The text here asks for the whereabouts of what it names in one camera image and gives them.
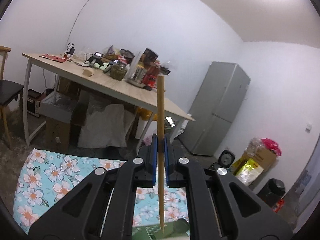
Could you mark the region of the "black trash bin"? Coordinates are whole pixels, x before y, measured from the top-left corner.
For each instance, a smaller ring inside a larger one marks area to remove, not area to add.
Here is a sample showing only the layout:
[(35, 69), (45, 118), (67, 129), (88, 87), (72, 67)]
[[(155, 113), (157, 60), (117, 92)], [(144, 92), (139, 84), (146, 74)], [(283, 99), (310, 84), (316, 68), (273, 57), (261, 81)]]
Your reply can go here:
[(264, 187), (257, 193), (269, 207), (274, 207), (276, 203), (285, 195), (285, 185), (281, 180), (272, 178), (267, 181)]

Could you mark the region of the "floral turquoise tablecloth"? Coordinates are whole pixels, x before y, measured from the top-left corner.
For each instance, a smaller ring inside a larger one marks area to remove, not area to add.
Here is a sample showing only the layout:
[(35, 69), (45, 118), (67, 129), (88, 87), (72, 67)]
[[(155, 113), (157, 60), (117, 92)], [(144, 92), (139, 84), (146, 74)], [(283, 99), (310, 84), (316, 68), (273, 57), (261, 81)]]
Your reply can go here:
[[(31, 225), (98, 167), (107, 171), (120, 168), (126, 161), (76, 157), (33, 149), (18, 177), (13, 218), (28, 234)], [(189, 222), (184, 188), (164, 187), (165, 222)], [(133, 227), (158, 229), (158, 186), (137, 188)]]

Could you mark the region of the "clutter pile on desk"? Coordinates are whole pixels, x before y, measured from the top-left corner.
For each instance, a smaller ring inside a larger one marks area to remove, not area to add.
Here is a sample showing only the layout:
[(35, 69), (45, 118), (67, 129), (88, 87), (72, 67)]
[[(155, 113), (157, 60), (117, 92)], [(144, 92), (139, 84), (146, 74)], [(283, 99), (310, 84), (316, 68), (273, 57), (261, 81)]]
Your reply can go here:
[(43, 54), (41, 57), (58, 63), (72, 62), (86, 69), (87, 76), (93, 75), (93, 68), (101, 70), (104, 74), (118, 81), (126, 82), (146, 90), (156, 88), (159, 75), (169, 75), (170, 63), (160, 63), (158, 55), (146, 48), (143, 53), (135, 55), (126, 49), (117, 49), (110, 46), (105, 52), (83, 53), (75, 55), (75, 46), (69, 43), (64, 55), (55, 56)]

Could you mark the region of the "green perforated utensil holder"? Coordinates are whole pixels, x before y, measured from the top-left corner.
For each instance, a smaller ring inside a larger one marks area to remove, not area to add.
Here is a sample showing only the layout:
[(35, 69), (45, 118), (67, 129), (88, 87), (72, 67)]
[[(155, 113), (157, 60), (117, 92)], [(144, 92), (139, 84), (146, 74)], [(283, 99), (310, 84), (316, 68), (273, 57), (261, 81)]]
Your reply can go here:
[(165, 223), (164, 231), (162, 231), (159, 224), (134, 227), (132, 229), (131, 239), (172, 239), (178, 237), (189, 238), (188, 232), (188, 221), (180, 218), (176, 221)]

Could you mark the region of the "wooden chair black seat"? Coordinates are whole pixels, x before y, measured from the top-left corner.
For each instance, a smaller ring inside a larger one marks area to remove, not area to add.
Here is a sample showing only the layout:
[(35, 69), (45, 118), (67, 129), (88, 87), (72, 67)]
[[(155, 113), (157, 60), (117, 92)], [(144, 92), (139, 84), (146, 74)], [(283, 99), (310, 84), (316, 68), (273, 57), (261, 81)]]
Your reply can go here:
[(5, 112), (5, 108), (9, 105), (9, 103), (12, 102), (12, 100), (17, 101), (18, 96), (20, 96), (22, 100), (22, 94), (23, 94), (23, 85), (5, 80), (3, 79), (4, 75), (4, 67), (5, 67), (5, 62), (7, 59), (8, 53), (11, 52), (11, 48), (1, 46), (1, 119), (3, 120), (3, 125), (4, 125), (4, 131), (5, 131), (5, 136), (7, 137), (7, 143), (8, 143), (8, 148), (12, 150), (12, 143), (10, 139), (10, 134), (9, 134), (9, 128), (8, 128), (8, 122), (7, 122), (7, 115)]

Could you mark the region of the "grey sack under desk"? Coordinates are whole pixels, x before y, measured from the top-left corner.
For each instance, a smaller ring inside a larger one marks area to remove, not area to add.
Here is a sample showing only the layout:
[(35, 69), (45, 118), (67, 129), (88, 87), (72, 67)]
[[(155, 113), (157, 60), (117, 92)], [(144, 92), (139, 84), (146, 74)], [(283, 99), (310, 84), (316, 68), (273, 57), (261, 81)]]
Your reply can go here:
[(82, 126), (79, 148), (106, 148), (127, 146), (126, 135), (133, 124), (135, 115), (106, 98), (89, 96), (84, 126)]

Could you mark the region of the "black rice cooker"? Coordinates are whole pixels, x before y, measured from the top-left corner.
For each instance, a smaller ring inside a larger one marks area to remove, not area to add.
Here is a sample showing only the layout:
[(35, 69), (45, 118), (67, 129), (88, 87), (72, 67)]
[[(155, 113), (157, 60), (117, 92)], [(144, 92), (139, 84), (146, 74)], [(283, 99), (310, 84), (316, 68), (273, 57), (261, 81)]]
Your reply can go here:
[(235, 155), (229, 150), (224, 150), (220, 154), (218, 160), (210, 165), (209, 169), (213, 170), (216, 165), (219, 165), (225, 169), (229, 169), (232, 163), (234, 162), (234, 160), (235, 160)]

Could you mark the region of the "grey refrigerator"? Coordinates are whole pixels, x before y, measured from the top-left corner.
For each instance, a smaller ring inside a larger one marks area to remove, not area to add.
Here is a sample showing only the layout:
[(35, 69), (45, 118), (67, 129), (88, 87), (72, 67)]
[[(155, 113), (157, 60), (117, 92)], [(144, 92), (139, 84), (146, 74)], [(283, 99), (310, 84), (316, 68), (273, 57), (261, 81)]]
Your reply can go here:
[(236, 118), (250, 81), (236, 63), (211, 63), (189, 111), (195, 120), (179, 136), (191, 154), (214, 155)]

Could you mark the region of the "bamboo chopstick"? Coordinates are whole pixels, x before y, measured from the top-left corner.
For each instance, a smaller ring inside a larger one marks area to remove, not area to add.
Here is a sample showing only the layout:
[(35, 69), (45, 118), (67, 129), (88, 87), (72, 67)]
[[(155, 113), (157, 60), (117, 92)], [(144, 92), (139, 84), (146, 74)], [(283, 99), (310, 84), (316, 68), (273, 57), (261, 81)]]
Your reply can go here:
[(159, 75), (157, 79), (157, 139), (158, 139), (158, 205), (159, 222), (164, 231), (164, 76)]

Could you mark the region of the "yellow green bag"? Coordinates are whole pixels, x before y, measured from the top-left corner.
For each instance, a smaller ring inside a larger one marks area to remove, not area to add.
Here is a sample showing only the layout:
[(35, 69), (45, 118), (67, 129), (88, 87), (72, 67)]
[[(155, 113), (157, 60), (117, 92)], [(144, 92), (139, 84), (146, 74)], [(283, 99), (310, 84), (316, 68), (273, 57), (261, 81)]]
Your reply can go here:
[(252, 158), (241, 157), (231, 166), (230, 171), (244, 185), (249, 186), (263, 173), (264, 168)]

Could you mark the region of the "wooden desk white legs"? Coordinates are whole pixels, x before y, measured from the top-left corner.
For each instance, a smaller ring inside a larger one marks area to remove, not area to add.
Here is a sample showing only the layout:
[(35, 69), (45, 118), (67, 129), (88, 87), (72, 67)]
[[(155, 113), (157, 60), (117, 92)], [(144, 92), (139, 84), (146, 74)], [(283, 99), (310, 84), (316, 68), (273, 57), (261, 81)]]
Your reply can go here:
[(40, 129), (46, 124), (46, 122), (43, 122), (32, 133), (29, 132), (27, 116), (27, 95), (31, 69), (32, 66), (35, 65), (42, 69), (48, 70), (58, 76), (65, 77), (87, 88), (96, 90), (113, 98), (151, 111), (151, 116), (149, 117), (148, 122), (142, 131), (136, 147), (136, 150), (139, 150), (146, 132), (148, 131), (152, 123), (153, 117), (157, 113), (157, 96), (155, 92), (148, 92), (147, 90), (135, 87), (127, 83), (126, 81), (115, 80), (98, 69), (93, 70), (92, 76), (86, 77), (82, 74), (84, 68), (72, 62), (66, 61), (64, 63), (58, 63), (56, 61), (52, 61), (50, 59), (42, 57), (41, 54), (35, 53), (22, 53), (22, 56), (28, 59), (23, 88), (23, 127), (25, 142), (28, 146), (40, 131)]

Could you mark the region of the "cardboard box with bags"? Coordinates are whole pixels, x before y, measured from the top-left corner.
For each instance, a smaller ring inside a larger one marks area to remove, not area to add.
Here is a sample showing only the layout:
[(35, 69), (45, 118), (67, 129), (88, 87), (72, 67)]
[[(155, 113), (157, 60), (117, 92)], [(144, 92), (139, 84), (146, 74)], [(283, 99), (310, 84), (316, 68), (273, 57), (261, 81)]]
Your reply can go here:
[(253, 159), (265, 171), (281, 156), (279, 144), (269, 138), (253, 138), (244, 151), (244, 155)]

